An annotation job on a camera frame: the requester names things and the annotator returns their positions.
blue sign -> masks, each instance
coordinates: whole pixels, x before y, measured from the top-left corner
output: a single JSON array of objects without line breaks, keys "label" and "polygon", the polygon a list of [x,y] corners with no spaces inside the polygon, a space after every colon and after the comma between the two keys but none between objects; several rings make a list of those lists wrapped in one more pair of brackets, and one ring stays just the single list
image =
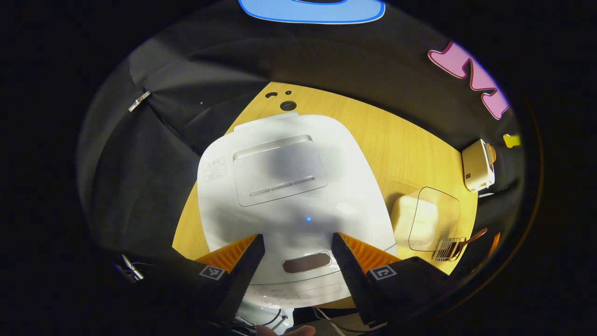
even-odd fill
[{"label": "blue sign", "polygon": [[386,4],[378,0],[238,0],[250,16],[288,23],[349,25],[379,19]]}]

wooden table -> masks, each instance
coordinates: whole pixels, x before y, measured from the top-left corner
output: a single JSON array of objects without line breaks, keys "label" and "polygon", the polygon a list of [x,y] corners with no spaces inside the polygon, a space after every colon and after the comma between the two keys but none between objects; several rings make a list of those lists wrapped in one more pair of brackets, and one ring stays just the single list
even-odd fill
[{"label": "wooden table", "polygon": [[[266,95],[270,92],[277,96]],[[382,109],[357,100],[314,88],[284,83],[269,83],[243,110],[226,134],[235,126],[272,115],[287,113],[280,107],[291,100],[298,114],[332,117],[346,126],[365,154],[390,212],[398,197],[423,187],[432,187],[452,195],[460,202],[456,237],[470,237],[475,222],[477,193],[466,189],[460,152],[419,126]],[[172,247],[189,259],[209,252],[197,200],[197,183],[180,215]],[[398,258],[419,256],[450,274],[458,264],[431,260],[432,252],[412,251],[398,246]],[[322,305],[328,308],[354,307],[351,298]]]}]

cable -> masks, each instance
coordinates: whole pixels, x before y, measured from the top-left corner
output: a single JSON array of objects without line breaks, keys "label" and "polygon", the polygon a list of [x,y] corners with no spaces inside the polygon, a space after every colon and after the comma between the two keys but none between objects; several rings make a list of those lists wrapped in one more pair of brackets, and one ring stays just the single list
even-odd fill
[{"label": "cable", "polygon": [[269,321],[268,323],[265,323],[265,324],[262,324],[262,325],[268,325],[268,324],[271,324],[271,323],[273,323],[273,321],[275,321],[275,320],[278,318],[278,316],[280,316],[280,313],[282,313],[282,309],[281,309],[281,308],[280,308],[280,309],[278,309],[278,314],[276,314],[276,317],[274,317],[274,318],[273,318],[271,321]]},{"label": "cable", "polygon": [[122,270],[122,271],[123,271],[123,272],[130,272],[130,273],[128,273],[127,275],[131,275],[131,274],[134,274],[134,272],[139,272],[139,271],[141,271],[141,270],[139,270],[139,269],[136,269],[136,270]]},{"label": "cable", "polygon": [[154,266],[154,265],[152,265],[152,264],[147,264],[147,263],[145,263],[145,262],[132,262],[132,263],[131,263],[131,265],[134,265],[134,264],[141,264],[141,265],[149,265],[149,266]]},{"label": "cable", "polygon": [[278,327],[280,324],[284,323],[284,321],[285,321],[286,319],[288,319],[288,316],[284,316],[284,315],[282,315],[282,319],[280,320],[280,322],[278,322],[278,324],[276,324],[275,326],[273,326],[272,330],[273,330],[273,329],[276,329],[276,328],[277,328],[277,327]]},{"label": "cable", "polygon": [[249,320],[246,320],[246,319],[245,319],[244,317],[242,317],[242,316],[238,316],[238,315],[237,315],[237,316],[236,316],[236,318],[237,318],[237,319],[240,319],[240,320],[241,320],[240,322],[243,322],[243,323],[245,323],[245,324],[248,324],[248,325],[250,325],[250,326],[253,326],[253,327],[255,327],[255,323],[252,323],[251,321],[249,321]]},{"label": "cable", "polygon": [[[322,314],[322,315],[323,315],[325,318],[324,318],[324,317],[320,317],[320,316],[317,314],[317,311],[319,311],[319,312],[320,312],[320,313],[321,313],[321,314]],[[320,320],[326,320],[326,321],[328,321],[329,323],[331,323],[331,324],[333,324],[333,325],[337,326],[338,328],[340,328],[340,329],[342,329],[342,330],[344,330],[344,331],[349,331],[349,332],[360,332],[360,333],[364,333],[364,332],[370,332],[370,331],[377,330],[377,329],[379,329],[379,328],[382,328],[382,327],[384,327],[384,326],[386,326],[386,325],[387,325],[387,323],[382,323],[382,324],[380,324],[380,325],[376,326],[375,328],[371,328],[371,329],[369,329],[369,330],[354,330],[354,329],[345,328],[345,327],[343,327],[343,326],[339,325],[338,323],[336,323],[336,322],[332,321],[332,320],[331,320],[331,319],[330,319],[330,318],[329,318],[329,317],[328,317],[328,316],[327,316],[327,315],[326,315],[326,314],[325,314],[325,313],[324,313],[324,312],[323,312],[321,309],[319,309],[319,308],[316,308],[316,307],[314,307],[314,308],[313,308],[313,312],[315,313],[315,317],[317,317],[318,319],[320,319]]]},{"label": "cable", "polygon": [[[315,317],[320,319],[320,317],[317,315],[317,312],[315,311],[315,309],[313,309],[313,312],[315,313]],[[324,320],[326,320],[328,323],[330,323],[330,325],[334,328],[334,330],[336,330],[338,335],[346,336],[346,334],[344,332],[342,332],[342,330],[340,330],[340,328],[338,328],[338,326],[335,323],[333,323],[331,320],[327,320],[327,319],[324,319]]]}]

pink letter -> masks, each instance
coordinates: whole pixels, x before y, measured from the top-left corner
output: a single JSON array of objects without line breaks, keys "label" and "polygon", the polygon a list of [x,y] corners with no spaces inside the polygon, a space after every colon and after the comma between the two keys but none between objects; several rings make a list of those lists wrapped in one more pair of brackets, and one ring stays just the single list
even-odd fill
[{"label": "pink letter", "polygon": [[466,50],[458,44],[450,42],[443,52],[431,50],[427,55],[433,63],[457,78],[466,78],[464,66],[470,61],[470,88],[475,91],[495,90],[491,94],[481,94],[481,100],[495,119],[501,119],[501,115],[509,107],[506,97],[487,71]]}]

warning label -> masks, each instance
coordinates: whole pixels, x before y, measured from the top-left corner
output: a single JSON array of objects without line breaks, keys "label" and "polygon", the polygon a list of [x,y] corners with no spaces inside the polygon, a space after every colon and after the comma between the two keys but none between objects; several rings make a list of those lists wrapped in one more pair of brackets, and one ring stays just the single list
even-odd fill
[{"label": "warning label", "polygon": [[226,162],[224,158],[211,160],[203,165],[203,177],[206,182],[221,178],[226,174]]}]

